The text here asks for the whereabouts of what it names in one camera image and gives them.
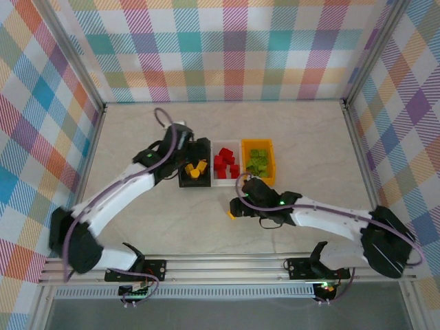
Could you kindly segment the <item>white plastic bin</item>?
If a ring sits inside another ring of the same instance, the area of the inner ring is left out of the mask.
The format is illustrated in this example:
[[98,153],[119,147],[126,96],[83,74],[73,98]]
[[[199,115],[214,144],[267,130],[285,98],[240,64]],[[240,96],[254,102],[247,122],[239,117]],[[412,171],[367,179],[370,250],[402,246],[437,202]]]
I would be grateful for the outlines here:
[[218,156],[221,149],[225,148],[233,152],[234,164],[239,167],[239,173],[243,171],[242,165],[242,148],[240,140],[213,140],[210,145],[210,174],[211,174],[211,186],[212,187],[222,187],[222,186],[233,186],[235,185],[235,178],[231,177],[230,166],[227,165],[225,169],[226,178],[221,178],[218,176],[214,166],[215,166],[215,156]]

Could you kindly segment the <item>aluminium frame post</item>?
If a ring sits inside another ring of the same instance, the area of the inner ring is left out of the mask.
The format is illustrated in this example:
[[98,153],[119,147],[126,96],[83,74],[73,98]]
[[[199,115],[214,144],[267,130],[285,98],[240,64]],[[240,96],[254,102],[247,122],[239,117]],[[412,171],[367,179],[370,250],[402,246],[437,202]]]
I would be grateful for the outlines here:
[[386,0],[384,9],[376,21],[375,27],[362,50],[358,64],[342,94],[341,103],[348,109],[364,86],[378,58],[384,51],[397,24],[405,13],[411,0]]
[[78,52],[68,36],[68,33],[66,33],[63,25],[56,15],[56,12],[50,5],[49,0],[32,0],[32,3],[35,5],[44,22],[47,24],[50,32],[54,35],[58,46],[65,55],[67,62],[72,66],[79,81],[83,84],[85,91],[91,96],[92,101],[98,106],[99,110],[103,112],[105,110],[106,103],[102,100],[98,89],[96,88],[93,80],[86,70],[86,67],[81,61]]

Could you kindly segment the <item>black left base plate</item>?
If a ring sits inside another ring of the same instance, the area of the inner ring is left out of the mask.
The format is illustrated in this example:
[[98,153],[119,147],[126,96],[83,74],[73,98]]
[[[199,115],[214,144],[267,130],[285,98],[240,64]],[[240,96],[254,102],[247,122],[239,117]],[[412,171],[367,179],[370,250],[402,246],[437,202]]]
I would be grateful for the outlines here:
[[146,281],[144,274],[153,275],[159,281],[163,281],[166,275],[166,260],[164,259],[144,259],[135,264],[130,270],[117,272],[112,269],[107,269],[104,275],[105,282],[140,282]]

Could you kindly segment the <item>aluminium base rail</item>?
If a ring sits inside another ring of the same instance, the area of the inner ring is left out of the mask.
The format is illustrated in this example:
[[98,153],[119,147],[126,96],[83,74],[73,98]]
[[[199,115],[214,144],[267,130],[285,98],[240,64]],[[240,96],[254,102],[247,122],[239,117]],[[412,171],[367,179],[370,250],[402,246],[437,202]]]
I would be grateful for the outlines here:
[[[338,280],[311,279],[302,276],[290,280],[286,259],[306,257],[305,253],[258,253],[258,254],[169,254],[148,255],[147,259],[166,260],[166,274],[160,285],[235,285],[235,284],[283,284],[328,283]],[[74,274],[68,283],[63,281],[63,263],[59,258],[45,262],[39,285],[93,285],[105,283],[105,269],[91,270],[86,274]],[[379,275],[368,267],[356,267],[358,282],[416,281],[416,271],[407,267],[399,279]]]

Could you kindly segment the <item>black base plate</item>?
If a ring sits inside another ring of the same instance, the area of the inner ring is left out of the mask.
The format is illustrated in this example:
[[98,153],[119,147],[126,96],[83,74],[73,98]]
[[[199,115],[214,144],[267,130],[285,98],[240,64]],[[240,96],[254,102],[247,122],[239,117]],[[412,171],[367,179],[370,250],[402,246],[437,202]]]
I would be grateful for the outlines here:
[[146,281],[144,274],[153,275],[159,281],[163,281],[166,275],[166,260],[164,259],[144,259],[135,264],[130,270],[117,272],[112,269],[107,269],[104,275],[105,282],[140,282]]
[[348,268],[331,270],[320,261],[309,258],[287,258],[283,262],[290,280],[346,280],[351,273]]

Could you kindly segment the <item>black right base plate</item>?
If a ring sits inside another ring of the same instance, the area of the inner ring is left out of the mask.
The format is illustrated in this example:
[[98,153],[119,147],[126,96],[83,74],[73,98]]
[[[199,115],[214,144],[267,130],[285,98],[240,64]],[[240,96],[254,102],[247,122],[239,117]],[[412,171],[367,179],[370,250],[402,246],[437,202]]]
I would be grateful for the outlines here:
[[287,258],[283,262],[290,280],[346,280],[351,273],[348,268],[331,270],[320,261],[309,258]]

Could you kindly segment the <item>black plastic bin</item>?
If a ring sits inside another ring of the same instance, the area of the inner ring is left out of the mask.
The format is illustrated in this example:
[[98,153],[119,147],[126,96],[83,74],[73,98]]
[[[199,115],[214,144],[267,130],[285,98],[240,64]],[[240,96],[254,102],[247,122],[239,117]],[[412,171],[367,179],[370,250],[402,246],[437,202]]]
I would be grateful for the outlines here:
[[[199,138],[197,140],[189,141],[188,148],[190,147],[198,147],[199,148],[199,161],[200,160],[206,160],[208,163],[208,167],[204,174],[200,173],[200,176],[198,179],[180,179],[178,177],[179,181],[179,187],[180,188],[201,188],[201,187],[211,187],[211,174],[210,174],[210,140],[206,137]],[[194,169],[197,168],[197,162],[196,164],[192,164],[194,166]]]

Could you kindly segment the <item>green left controller board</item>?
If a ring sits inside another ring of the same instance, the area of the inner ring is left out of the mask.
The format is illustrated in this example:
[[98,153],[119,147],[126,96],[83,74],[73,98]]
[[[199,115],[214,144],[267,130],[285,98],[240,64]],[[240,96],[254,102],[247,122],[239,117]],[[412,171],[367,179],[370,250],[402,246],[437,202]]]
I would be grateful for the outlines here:
[[139,301],[149,294],[153,282],[130,283],[118,287],[118,295],[127,301]]

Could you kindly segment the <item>orange plastic bin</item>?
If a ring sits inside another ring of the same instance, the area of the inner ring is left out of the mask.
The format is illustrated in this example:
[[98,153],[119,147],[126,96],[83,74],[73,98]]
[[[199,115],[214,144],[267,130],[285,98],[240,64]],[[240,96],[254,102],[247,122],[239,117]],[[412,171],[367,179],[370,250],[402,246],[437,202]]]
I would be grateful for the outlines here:
[[250,150],[251,149],[266,149],[268,152],[268,165],[267,171],[269,173],[269,177],[260,177],[268,186],[273,186],[276,181],[276,162],[274,157],[274,149],[273,144],[270,139],[244,139],[241,140],[241,148],[242,148],[242,165],[243,171],[246,171],[246,164],[249,161]]

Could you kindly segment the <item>aluminium side rail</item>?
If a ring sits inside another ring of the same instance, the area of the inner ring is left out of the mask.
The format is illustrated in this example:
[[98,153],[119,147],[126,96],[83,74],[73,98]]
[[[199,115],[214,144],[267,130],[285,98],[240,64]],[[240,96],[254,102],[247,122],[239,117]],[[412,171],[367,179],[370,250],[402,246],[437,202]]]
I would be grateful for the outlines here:
[[340,101],[340,107],[342,110],[342,114],[344,120],[346,122],[346,127],[349,132],[349,136],[351,138],[351,143],[353,145],[353,150],[358,162],[358,166],[360,168],[360,173],[362,176],[362,180],[364,182],[364,186],[366,189],[366,193],[368,196],[368,200],[370,205],[372,206],[370,211],[366,212],[366,215],[361,215],[360,217],[356,216],[355,221],[359,222],[368,222],[366,228],[361,230],[362,239],[361,242],[366,248],[367,252],[372,252],[375,250],[373,246],[381,251],[388,253],[391,251],[392,246],[389,245],[389,239],[393,238],[394,235],[392,232],[389,232],[389,226],[387,226],[387,222],[381,221],[380,219],[373,219],[371,212],[375,211],[377,206],[380,204],[377,196],[376,189],[373,183],[373,176],[369,170],[368,162],[366,160],[366,156],[362,150],[360,137],[355,129],[355,124],[353,118],[351,116],[351,112],[349,111],[349,107],[345,104],[343,100]]
[[96,127],[93,132],[89,148],[85,160],[82,162],[82,172],[78,184],[76,186],[76,192],[73,197],[70,197],[67,201],[67,207],[61,206],[57,208],[51,216],[51,227],[49,233],[49,248],[52,251],[52,256],[63,257],[63,239],[67,232],[67,229],[62,229],[61,223],[64,216],[69,216],[69,210],[71,207],[79,204],[83,200],[87,181],[89,179],[89,173],[94,160],[94,155],[98,145],[98,140],[102,131],[102,126],[105,119],[106,108],[104,108],[97,117]]

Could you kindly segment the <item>right controller board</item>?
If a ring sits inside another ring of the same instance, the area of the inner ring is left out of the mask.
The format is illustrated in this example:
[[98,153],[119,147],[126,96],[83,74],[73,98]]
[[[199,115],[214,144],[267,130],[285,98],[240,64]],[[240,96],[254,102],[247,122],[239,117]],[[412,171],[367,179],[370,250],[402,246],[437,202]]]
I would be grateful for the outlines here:
[[335,283],[335,282],[319,283],[316,285],[315,295],[317,295],[323,299],[325,299],[325,298],[333,299],[336,297],[339,285],[340,285],[339,283]]

